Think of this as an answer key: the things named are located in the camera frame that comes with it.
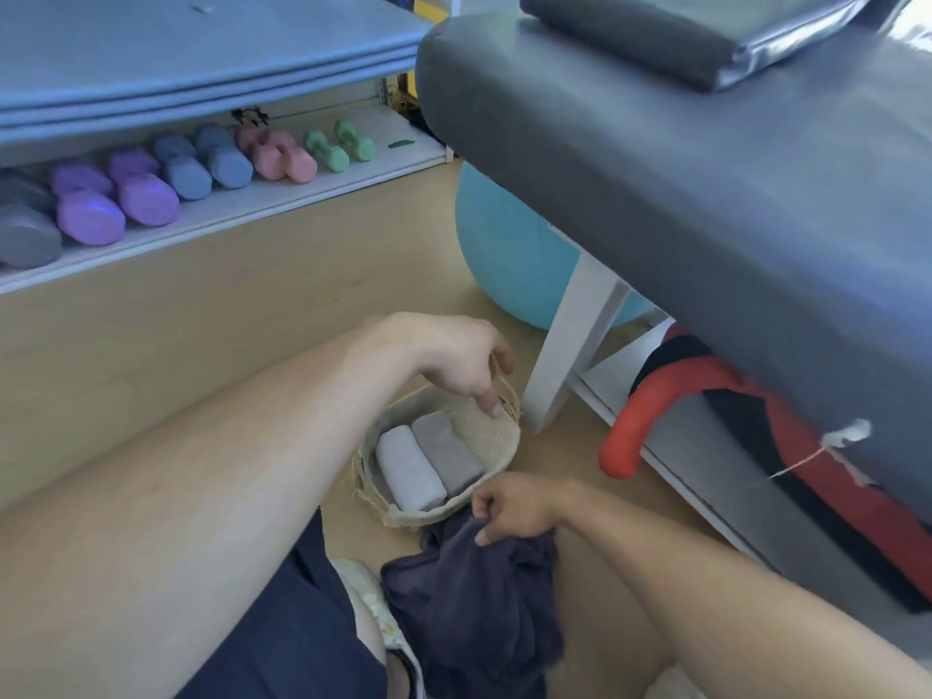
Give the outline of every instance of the wooden floor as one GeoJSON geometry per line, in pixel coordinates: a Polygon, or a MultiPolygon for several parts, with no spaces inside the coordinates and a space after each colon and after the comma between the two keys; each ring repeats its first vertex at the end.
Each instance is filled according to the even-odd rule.
{"type": "MultiPolygon", "coordinates": [[[[0,297],[0,507],[263,365],[366,316],[407,309],[492,320],[527,382],[544,333],[500,311],[457,245],[458,165],[437,167],[75,277],[0,297]]],[[[702,523],[650,469],[607,479],[605,424],[576,398],[514,467],[579,478],[702,523]]],[[[343,477],[323,506],[331,556],[378,568],[416,550],[343,477]]],[[[561,534],[566,659],[557,699],[639,697],[668,661],[649,622],[582,542],[561,534]]]]}

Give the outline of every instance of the rolled towel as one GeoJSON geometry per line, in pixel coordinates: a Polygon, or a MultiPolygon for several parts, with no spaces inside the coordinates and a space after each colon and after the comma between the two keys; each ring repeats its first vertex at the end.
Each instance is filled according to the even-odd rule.
{"type": "Polygon", "coordinates": [[[444,504],[444,484],[417,445],[410,427],[402,425],[383,433],[376,443],[376,458],[403,512],[423,512],[444,504]]]}
{"type": "Polygon", "coordinates": [[[485,473],[479,459],[454,434],[443,412],[419,417],[411,430],[450,496],[459,495],[485,473]]]}

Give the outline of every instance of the navy shorts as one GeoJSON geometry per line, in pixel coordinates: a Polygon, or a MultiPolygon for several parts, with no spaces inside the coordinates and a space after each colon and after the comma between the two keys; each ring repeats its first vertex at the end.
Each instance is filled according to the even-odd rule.
{"type": "Polygon", "coordinates": [[[176,699],[385,699],[323,548],[320,511],[249,611],[176,699]]]}

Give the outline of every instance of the hand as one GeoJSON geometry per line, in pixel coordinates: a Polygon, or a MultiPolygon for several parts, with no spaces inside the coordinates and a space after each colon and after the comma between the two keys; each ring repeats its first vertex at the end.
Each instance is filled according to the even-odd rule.
{"type": "Polygon", "coordinates": [[[505,537],[537,537],[563,519],[572,482],[533,473],[503,473],[472,494],[472,514],[488,520],[475,536],[480,547],[505,537]]]}
{"type": "Polygon", "coordinates": [[[489,416],[504,410],[492,385],[493,360],[505,375],[515,356],[505,337],[488,321],[468,316],[400,314],[402,328],[420,354],[417,371],[437,387],[472,397],[489,416]]]}

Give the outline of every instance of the teal exercise ball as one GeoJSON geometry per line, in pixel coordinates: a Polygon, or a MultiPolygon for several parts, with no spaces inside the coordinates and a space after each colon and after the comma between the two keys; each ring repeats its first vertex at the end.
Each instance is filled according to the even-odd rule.
{"type": "MultiPolygon", "coordinates": [[[[483,291],[515,318],[549,329],[579,250],[553,233],[541,216],[465,162],[457,189],[456,220],[466,265],[483,291]]],[[[614,325],[650,309],[650,302],[631,294],[614,325]]]]}

